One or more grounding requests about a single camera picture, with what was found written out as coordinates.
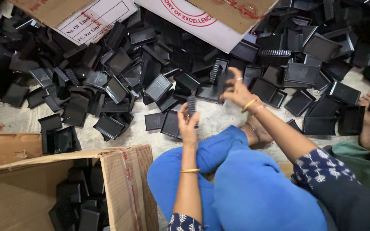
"finger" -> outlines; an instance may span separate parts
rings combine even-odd
[[[234,92],[235,91],[235,88],[234,87],[228,87],[225,91]]]
[[[234,94],[232,92],[224,92],[219,99],[232,99]]]
[[[201,116],[201,113],[198,111],[198,112],[196,112],[193,116],[192,116],[192,118],[189,120],[189,123],[188,123],[188,125],[189,126],[191,126],[191,127],[195,127],[195,125],[197,124],[197,123],[199,123],[199,117]]]
[[[184,117],[187,118],[189,116],[189,110],[186,109],[183,114],[184,114]]]
[[[243,78],[242,73],[236,67],[229,67],[228,70],[230,70],[234,73],[234,75],[235,75],[234,80],[241,81],[241,80],[238,80],[238,79]]]
[[[229,85],[235,85],[236,80],[235,80],[235,79],[228,79],[228,80],[226,81],[226,83],[227,83],[227,84],[229,84]]]
[[[184,104],[182,105],[182,107],[178,110],[178,114],[179,114],[179,113],[183,114],[183,113],[184,113],[184,111],[185,111],[187,108],[188,108],[188,103],[184,103]]]
[[[182,107],[179,109],[178,113],[177,113],[179,127],[186,124],[186,121],[185,121],[185,118],[184,118],[184,111],[187,107],[188,107],[188,103],[184,103],[182,105]]]

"open cardboard box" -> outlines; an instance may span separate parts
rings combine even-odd
[[[150,145],[48,155],[0,165],[0,231],[54,231],[48,216],[56,185],[74,159],[101,161],[110,228],[158,230],[157,204],[147,184]]]

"bracelet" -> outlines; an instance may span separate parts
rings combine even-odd
[[[192,173],[192,172],[199,172],[201,169],[187,169],[187,170],[182,170],[180,173]]]
[[[244,113],[244,112],[246,111],[246,109],[247,109],[251,104],[253,104],[255,101],[256,101],[256,99],[253,99],[253,100],[251,100],[249,103],[247,103],[247,104],[243,107],[243,109],[242,109],[242,113]]]

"blue pants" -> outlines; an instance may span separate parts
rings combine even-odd
[[[148,170],[148,184],[166,218],[178,190],[182,147],[160,155]],[[230,126],[199,142],[201,173],[218,166],[215,184],[198,174],[203,223],[208,231],[326,231],[316,199],[295,186],[268,155],[248,147],[243,131]]]

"woman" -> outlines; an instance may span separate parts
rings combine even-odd
[[[370,192],[352,171],[265,109],[241,73],[229,71],[233,87],[221,98],[249,111],[247,123],[198,143],[199,113],[189,118],[184,104],[178,112],[183,147],[163,153],[149,168],[148,184],[170,220],[168,230],[370,230]],[[270,156],[249,148],[273,140],[294,164],[298,186]],[[213,185],[200,173],[218,165]]]

